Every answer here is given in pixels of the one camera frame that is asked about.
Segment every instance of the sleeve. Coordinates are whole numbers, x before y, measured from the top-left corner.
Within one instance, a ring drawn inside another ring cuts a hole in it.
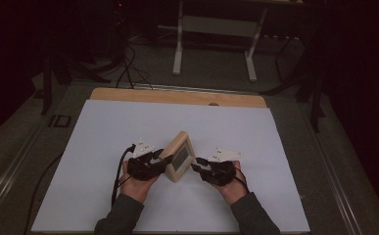
[[[132,234],[143,209],[143,204],[119,194],[107,217],[100,219],[95,225],[94,234]]]
[[[254,193],[249,193],[231,205],[232,213],[238,221],[241,234],[280,234]]]

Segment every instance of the white stand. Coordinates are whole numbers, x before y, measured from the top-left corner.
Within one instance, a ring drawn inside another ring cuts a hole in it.
[[[260,38],[262,24],[264,22],[267,9],[261,12],[259,22],[233,21],[215,18],[203,18],[183,15],[183,0],[179,1],[179,17],[177,21],[177,46],[174,56],[173,74],[180,75],[182,65],[182,34],[185,31],[195,31],[204,33],[215,33],[233,36],[252,37],[252,44],[249,50],[245,52],[248,76],[250,81],[256,82],[257,76],[254,68],[253,55],[257,42]]]

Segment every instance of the white paper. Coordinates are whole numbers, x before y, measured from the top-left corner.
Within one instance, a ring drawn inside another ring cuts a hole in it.
[[[84,105],[32,231],[93,231],[110,211],[123,151],[140,137],[165,148],[180,130],[197,157],[216,147],[240,150],[250,191],[274,223],[282,232],[309,231],[269,109],[96,100]],[[219,193],[189,167],[177,183],[159,178],[134,231],[237,232],[238,224]]]

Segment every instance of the hand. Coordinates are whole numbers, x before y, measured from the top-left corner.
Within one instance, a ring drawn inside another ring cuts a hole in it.
[[[239,170],[235,169],[236,177],[246,182],[244,175],[240,172],[241,170],[240,162],[234,161],[232,163],[234,164],[235,168],[239,169]],[[245,188],[245,186],[241,182],[235,179],[233,179],[230,183],[224,186],[217,186],[213,184],[213,187],[216,188],[217,191],[219,191],[219,193],[222,195],[225,202],[229,205],[232,205],[233,203],[237,202],[239,199],[247,195],[247,189]]]
[[[121,193],[143,204],[146,200],[147,194],[149,193],[150,187],[152,187],[159,177],[157,176],[147,181],[135,179],[130,177],[127,173],[127,166],[128,161],[124,161],[122,163],[123,174],[119,178],[120,183],[124,182],[120,186]]]

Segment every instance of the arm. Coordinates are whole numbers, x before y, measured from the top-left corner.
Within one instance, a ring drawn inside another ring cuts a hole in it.
[[[241,165],[233,162],[237,168],[236,177],[247,182],[241,173]],[[247,188],[237,180],[232,180],[224,186],[213,185],[222,195],[225,202],[230,205],[232,213],[237,219],[241,234],[272,235],[280,234],[278,227],[261,206],[254,193],[248,193]]]
[[[106,218],[100,219],[94,229],[96,235],[131,234],[141,212],[151,186],[159,177],[140,181],[127,173],[128,162],[122,164],[123,175],[119,182],[121,193]]]
[[[280,234],[278,227],[261,206],[254,193],[249,193],[231,205],[241,234]]]

